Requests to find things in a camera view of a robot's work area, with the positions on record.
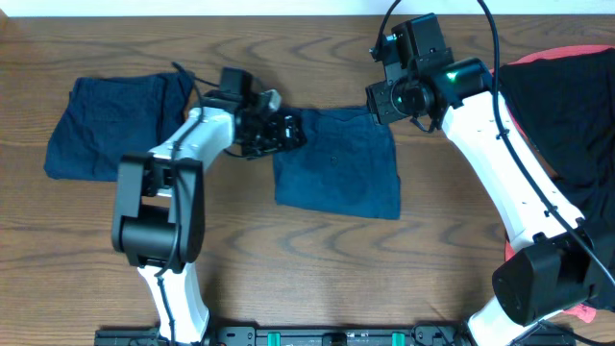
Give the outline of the dark blue denim shorts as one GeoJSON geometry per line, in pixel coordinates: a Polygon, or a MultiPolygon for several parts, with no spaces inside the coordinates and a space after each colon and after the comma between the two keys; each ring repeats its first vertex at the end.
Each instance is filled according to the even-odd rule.
{"type": "Polygon", "coordinates": [[[306,210],[395,220],[401,182],[390,128],[365,107],[282,108],[298,116],[307,142],[273,158],[275,200],[306,210]]]}

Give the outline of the dark blue garment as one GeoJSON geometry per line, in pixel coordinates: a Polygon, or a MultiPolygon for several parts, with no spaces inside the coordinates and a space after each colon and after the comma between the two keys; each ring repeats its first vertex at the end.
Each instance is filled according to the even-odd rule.
{"type": "Polygon", "coordinates": [[[122,156],[146,152],[184,123],[193,88],[179,72],[81,77],[51,135],[44,171],[52,179],[114,182],[122,156]]]}

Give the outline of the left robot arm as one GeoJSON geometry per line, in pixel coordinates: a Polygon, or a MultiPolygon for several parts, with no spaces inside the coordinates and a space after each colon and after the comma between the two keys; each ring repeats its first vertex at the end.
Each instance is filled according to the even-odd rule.
{"type": "Polygon", "coordinates": [[[118,166],[111,228],[114,250],[148,284],[160,324],[155,329],[99,331],[98,345],[202,345],[209,309],[195,261],[205,232],[204,177],[215,159],[238,145],[256,160],[303,146],[300,116],[281,111],[275,89],[255,91],[254,76],[226,67],[219,83],[197,94],[184,124],[118,166]]]}

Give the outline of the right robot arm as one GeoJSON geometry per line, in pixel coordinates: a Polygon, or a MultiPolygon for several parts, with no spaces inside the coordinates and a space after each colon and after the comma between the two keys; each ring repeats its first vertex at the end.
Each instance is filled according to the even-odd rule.
{"type": "Polygon", "coordinates": [[[437,17],[380,27],[372,58],[385,78],[366,89],[381,125],[430,119],[471,164],[502,218],[512,248],[492,276],[494,297],[455,333],[456,345],[511,345],[614,285],[614,236],[587,221],[554,185],[505,107],[499,70],[458,61],[437,17]]]}

